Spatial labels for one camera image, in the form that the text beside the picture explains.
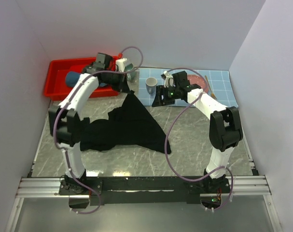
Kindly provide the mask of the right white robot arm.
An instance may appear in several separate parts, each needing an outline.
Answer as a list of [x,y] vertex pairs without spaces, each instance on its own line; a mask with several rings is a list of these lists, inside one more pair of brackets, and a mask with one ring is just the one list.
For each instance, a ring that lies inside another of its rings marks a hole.
[[208,95],[205,87],[191,84],[186,69],[174,74],[164,71],[161,76],[165,83],[156,87],[152,107],[173,105],[176,100],[183,100],[209,119],[212,153],[205,169],[203,187],[207,192],[215,192],[220,186],[219,178],[225,175],[232,151],[243,139],[239,111],[234,106],[219,103]]

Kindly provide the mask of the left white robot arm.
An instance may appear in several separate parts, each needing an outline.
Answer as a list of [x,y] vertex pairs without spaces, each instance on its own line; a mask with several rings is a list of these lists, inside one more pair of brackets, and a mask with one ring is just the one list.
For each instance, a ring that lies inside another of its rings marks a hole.
[[57,106],[48,111],[50,134],[57,149],[62,151],[65,161],[65,175],[71,179],[70,188],[76,194],[83,194],[88,182],[82,179],[86,170],[82,162],[80,141],[84,128],[89,124],[87,118],[81,119],[79,114],[91,94],[100,84],[110,85],[113,90],[128,90],[126,66],[129,60],[122,53],[110,56],[98,53],[95,60],[84,66],[80,72],[69,74],[74,81],[68,96]]

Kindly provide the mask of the black t shirt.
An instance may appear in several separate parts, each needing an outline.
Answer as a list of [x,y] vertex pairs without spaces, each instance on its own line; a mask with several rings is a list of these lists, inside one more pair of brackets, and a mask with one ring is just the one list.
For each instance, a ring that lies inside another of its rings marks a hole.
[[166,134],[131,91],[122,106],[108,112],[108,119],[92,121],[81,135],[80,150],[107,151],[117,145],[139,145],[153,151],[171,153]]

